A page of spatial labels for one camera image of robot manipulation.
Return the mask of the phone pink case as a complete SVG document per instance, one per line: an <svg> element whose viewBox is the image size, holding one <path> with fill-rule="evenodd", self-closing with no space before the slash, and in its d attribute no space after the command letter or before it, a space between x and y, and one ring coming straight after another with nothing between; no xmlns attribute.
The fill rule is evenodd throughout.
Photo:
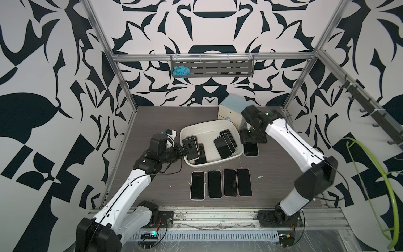
<svg viewBox="0 0 403 252"><path fill-rule="evenodd" d="M259 148L257 143L247 142L243 145L243 155L249 157L259 156Z"/></svg>
<svg viewBox="0 0 403 252"><path fill-rule="evenodd" d="M238 179L238 193L240 196L250 197L252 196L250 171L246 169L237 170Z"/></svg>

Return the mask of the phone grey case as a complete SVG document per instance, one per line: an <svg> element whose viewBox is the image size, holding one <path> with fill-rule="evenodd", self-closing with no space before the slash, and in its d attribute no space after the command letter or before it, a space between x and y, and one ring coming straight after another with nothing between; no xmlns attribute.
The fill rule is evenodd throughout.
<svg viewBox="0 0 403 252"><path fill-rule="evenodd" d="M208 197L222 198L221 172L218 170L208 171Z"/></svg>

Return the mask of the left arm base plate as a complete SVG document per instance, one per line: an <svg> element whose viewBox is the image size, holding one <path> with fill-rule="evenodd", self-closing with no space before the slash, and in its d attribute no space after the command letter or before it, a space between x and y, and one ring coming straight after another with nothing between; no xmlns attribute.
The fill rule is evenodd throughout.
<svg viewBox="0 0 403 252"><path fill-rule="evenodd" d="M142 228L172 228L174 220L174 212L173 211L158 211L158 214L152 214L151 220L148 224L143 226Z"/></svg>

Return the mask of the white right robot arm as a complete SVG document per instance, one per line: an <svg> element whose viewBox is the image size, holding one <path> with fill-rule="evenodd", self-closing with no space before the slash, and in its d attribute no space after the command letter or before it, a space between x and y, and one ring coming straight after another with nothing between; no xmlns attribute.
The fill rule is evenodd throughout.
<svg viewBox="0 0 403 252"><path fill-rule="evenodd" d="M242 144L266 143L269 136L287 151L302 171L293 190L275 206L275 220L283 223L334 184L338 161L308 145L276 110L261 111L251 105L241 115L249 125L240 130Z"/></svg>

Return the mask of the phone dark case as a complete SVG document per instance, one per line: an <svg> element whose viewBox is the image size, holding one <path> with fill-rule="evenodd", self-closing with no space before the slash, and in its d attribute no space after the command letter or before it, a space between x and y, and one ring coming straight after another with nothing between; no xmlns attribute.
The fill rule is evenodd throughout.
<svg viewBox="0 0 403 252"><path fill-rule="evenodd" d="M235 170L224 170L224 196L227 197L237 197L237 176Z"/></svg>

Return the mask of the phone white case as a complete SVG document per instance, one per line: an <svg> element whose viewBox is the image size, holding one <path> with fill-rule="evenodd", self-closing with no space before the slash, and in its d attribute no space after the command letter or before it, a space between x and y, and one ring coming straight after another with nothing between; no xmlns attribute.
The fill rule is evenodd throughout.
<svg viewBox="0 0 403 252"><path fill-rule="evenodd" d="M191 179L191 200L202 201L205 199L205 173L193 172Z"/></svg>

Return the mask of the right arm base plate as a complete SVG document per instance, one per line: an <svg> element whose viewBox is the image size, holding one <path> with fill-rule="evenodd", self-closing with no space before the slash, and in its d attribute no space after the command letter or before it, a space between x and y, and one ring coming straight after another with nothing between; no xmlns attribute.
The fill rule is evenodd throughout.
<svg viewBox="0 0 403 252"><path fill-rule="evenodd" d="M260 227L264 228L291 228L303 226L303 220L299 212L287 216L276 210L260 210L257 213Z"/></svg>

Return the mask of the phone pale blue case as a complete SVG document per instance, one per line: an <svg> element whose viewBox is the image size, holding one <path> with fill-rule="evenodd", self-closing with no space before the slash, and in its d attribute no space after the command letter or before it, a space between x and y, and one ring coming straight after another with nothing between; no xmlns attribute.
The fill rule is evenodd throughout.
<svg viewBox="0 0 403 252"><path fill-rule="evenodd" d="M219 136L217 139L215 139L214 145L219 153L219 156L222 159L226 159L226 158L232 156L233 153L232 153L227 141L225 140L224 136Z"/></svg>

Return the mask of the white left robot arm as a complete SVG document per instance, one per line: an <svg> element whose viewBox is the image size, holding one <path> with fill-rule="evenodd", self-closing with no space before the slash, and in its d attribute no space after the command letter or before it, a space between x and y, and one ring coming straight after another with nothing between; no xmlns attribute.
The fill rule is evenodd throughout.
<svg viewBox="0 0 403 252"><path fill-rule="evenodd" d="M175 142L175 137L174 130L152 136L149 148L136 160L112 199L93 218L83 218L78 224L77 252L119 252L137 231L158 222L158 206L154 203L142 201L132 214L128 211L154 178L162 174L164 164L172 165L182 158L199 158L195 140Z"/></svg>

